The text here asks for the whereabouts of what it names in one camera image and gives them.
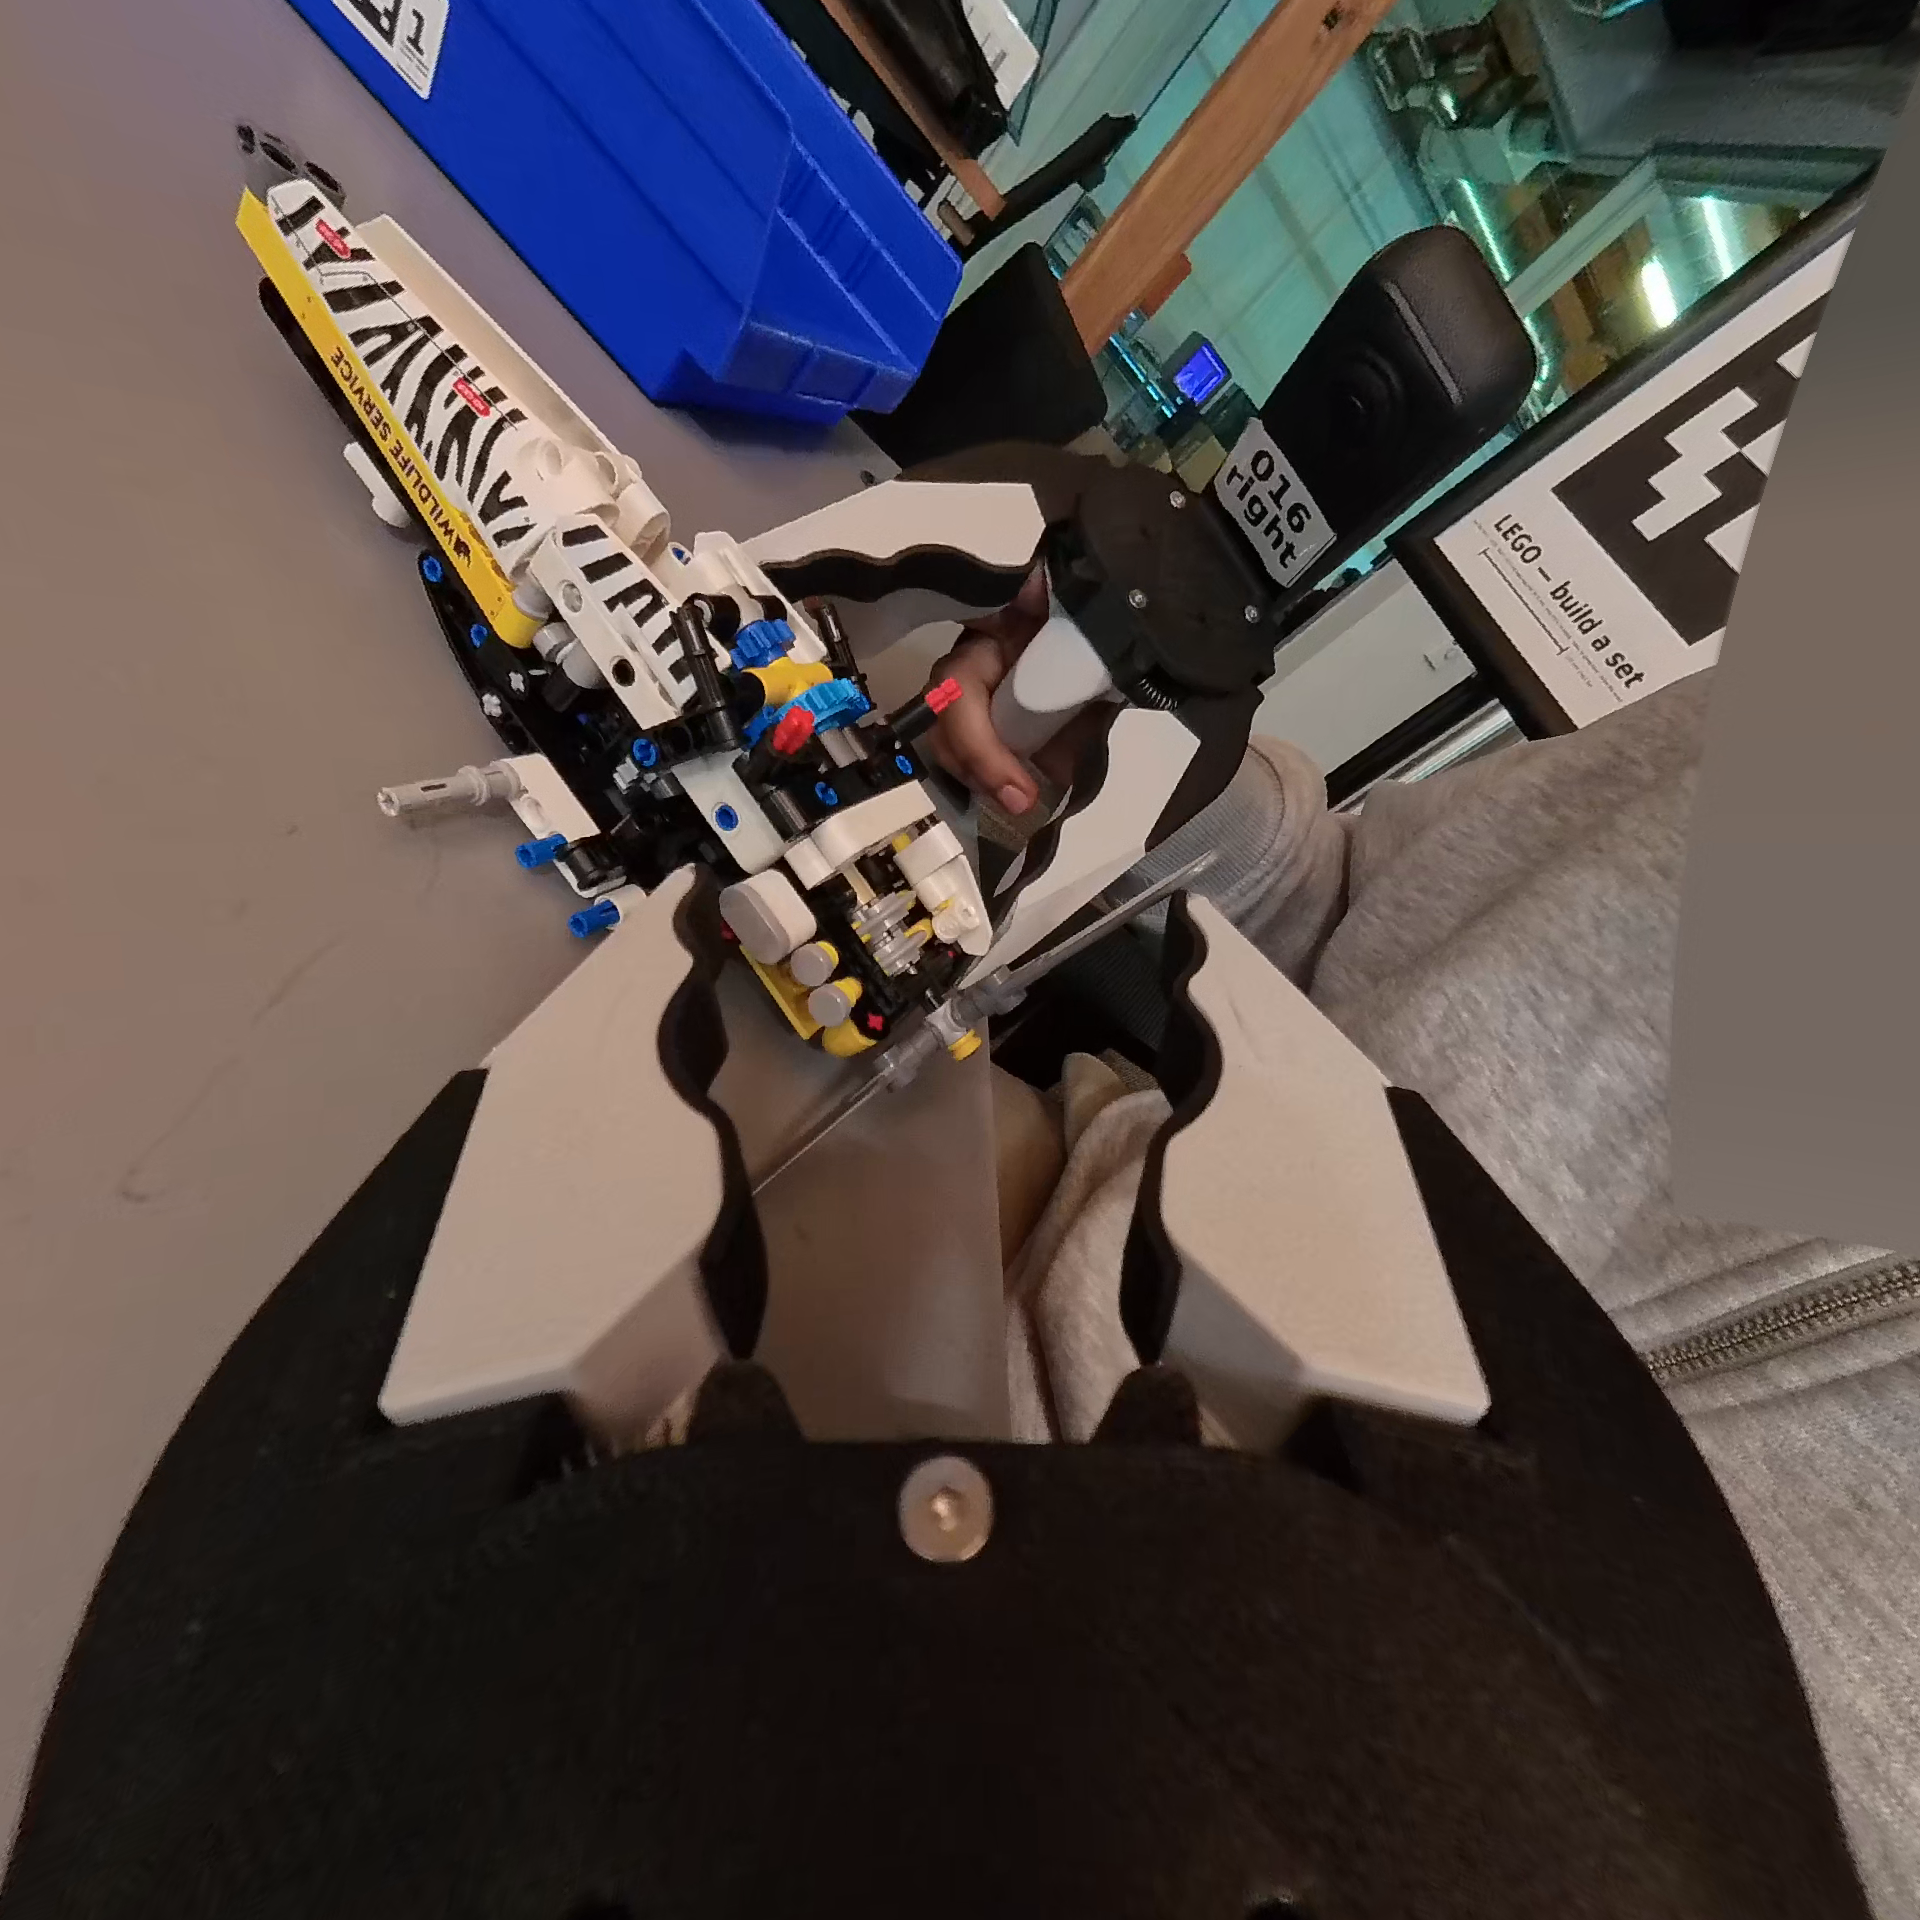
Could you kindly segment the silver ventilation duct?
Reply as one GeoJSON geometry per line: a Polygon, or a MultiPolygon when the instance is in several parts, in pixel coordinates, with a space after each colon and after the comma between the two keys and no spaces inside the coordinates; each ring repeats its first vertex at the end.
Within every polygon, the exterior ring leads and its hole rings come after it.
{"type": "Polygon", "coordinates": [[[1362,58],[1544,350],[1611,362],[1878,162],[1918,3],[1397,3],[1362,58]]]}

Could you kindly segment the black-framed sign board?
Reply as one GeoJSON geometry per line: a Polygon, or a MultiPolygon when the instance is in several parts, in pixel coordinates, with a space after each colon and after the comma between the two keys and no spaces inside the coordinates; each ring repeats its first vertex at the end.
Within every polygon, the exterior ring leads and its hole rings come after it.
{"type": "Polygon", "coordinates": [[[1766,471],[1875,173],[1391,537],[1529,739],[1715,666],[1766,471]]]}

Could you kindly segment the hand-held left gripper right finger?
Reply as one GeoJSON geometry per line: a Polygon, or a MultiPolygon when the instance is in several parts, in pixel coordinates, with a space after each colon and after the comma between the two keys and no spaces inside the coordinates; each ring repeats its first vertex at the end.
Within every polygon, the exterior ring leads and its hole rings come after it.
{"type": "Polygon", "coordinates": [[[1385,1073],[1205,897],[1167,913],[1167,1123],[1119,1266],[1138,1360],[1273,1454],[1317,1405],[1475,1426],[1489,1389],[1385,1073]]]}

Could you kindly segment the person's right forearm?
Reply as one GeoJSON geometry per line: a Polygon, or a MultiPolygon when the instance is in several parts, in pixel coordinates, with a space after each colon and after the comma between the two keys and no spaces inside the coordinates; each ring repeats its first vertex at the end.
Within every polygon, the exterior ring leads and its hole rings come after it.
{"type": "Polygon", "coordinates": [[[1348,812],[1307,751],[1256,739],[1138,870],[1212,854],[1200,895],[1432,1106],[1661,1102],[1711,688],[1693,672],[1348,812]]]}

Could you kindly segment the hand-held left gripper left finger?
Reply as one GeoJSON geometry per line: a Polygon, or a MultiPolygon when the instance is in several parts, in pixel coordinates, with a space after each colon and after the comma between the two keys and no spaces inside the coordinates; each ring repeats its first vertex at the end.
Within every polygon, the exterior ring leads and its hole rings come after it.
{"type": "Polygon", "coordinates": [[[485,1057],[379,1389],[395,1426],[561,1397],[598,1442],[654,1442],[750,1357],[767,1250],[729,1057],[719,890],[681,868],[619,910],[485,1057]]]}

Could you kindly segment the zebra-striped lego helicopter model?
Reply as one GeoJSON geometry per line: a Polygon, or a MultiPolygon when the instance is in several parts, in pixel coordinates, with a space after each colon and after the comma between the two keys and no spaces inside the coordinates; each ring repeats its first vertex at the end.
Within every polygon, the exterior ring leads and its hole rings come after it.
{"type": "Polygon", "coordinates": [[[244,179],[261,307],[348,426],[345,461],[414,535],[418,579],[505,759],[398,783],[395,815],[509,803],[591,941],[685,864],[794,1035],[855,1060],[786,1168],[1091,935],[1062,935],[1233,776],[1245,719],[1198,732],[1113,697],[1052,611],[991,694],[1039,803],[1007,815],[925,747],[958,682],[925,629],[857,661],[724,532],[675,537],[633,458],[387,216],[334,173],[244,179]]]}

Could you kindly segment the wooden beam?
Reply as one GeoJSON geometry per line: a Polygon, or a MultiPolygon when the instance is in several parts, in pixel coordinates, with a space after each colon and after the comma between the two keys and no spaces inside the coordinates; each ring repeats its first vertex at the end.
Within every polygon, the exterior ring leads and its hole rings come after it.
{"type": "Polygon", "coordinates": [[[1183,279],[1196,234],[1354,58],[1385,13],[1391,3],[1278,3],[1260,18],[1065,270],[1062,303],[1091,356],[1152,292],[1183,279]]]}

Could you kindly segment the blue plastic storage bin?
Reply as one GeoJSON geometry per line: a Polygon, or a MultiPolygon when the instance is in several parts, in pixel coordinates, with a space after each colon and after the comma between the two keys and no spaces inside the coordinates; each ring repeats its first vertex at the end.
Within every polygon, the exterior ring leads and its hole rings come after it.
{"type": "Polygon", "coordinates": [[[759,3],[295,8],[650,401],[919,377],[962,265],[759,3]]]}

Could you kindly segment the person's right hand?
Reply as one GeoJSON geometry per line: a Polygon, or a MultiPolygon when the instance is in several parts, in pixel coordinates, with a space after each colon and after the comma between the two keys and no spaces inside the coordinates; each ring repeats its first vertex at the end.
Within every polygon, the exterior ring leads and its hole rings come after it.
{"type": "Polygon", "coordinates": [[[1039,779],[1023,754],[1003,741],[991,722],[991,694],[1007,676],[1012,676],[1048,618],[1052,595],[1046,569],[1039,566],[1023,582],[1016,599],[967,624],[930,669],[930,682],[950,678],[962,688],[927,733],[930,758],[1007,815],[1023,815],[1039,803],[1039,779]]]}

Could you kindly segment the person's grey hoodie torso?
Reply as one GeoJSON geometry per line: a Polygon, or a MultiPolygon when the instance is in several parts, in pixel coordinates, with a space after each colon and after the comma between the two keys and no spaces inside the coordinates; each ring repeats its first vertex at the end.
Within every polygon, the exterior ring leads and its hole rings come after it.
{"type": "Polygon", "coordinates": [[[1131,1345],[1088,1442],[997,1464],[1023,1812],[997,1909],[1870,1915],[1692,1431],[1446,1123],[1388,1098],[1489,1411],[1328,1399],[1238,1454],[1131,1345]]]}

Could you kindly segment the black chair backrest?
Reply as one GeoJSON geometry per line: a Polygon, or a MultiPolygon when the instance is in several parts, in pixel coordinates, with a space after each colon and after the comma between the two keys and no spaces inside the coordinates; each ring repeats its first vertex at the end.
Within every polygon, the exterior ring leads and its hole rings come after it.
{"type": "Polygon", "coordinates": [[[897,466],[1000,442],[1068,447],[1103,425],[1108,396],[1039,241],[1012,250],[937,331],[891,411],[853,425],[897,466]]]}

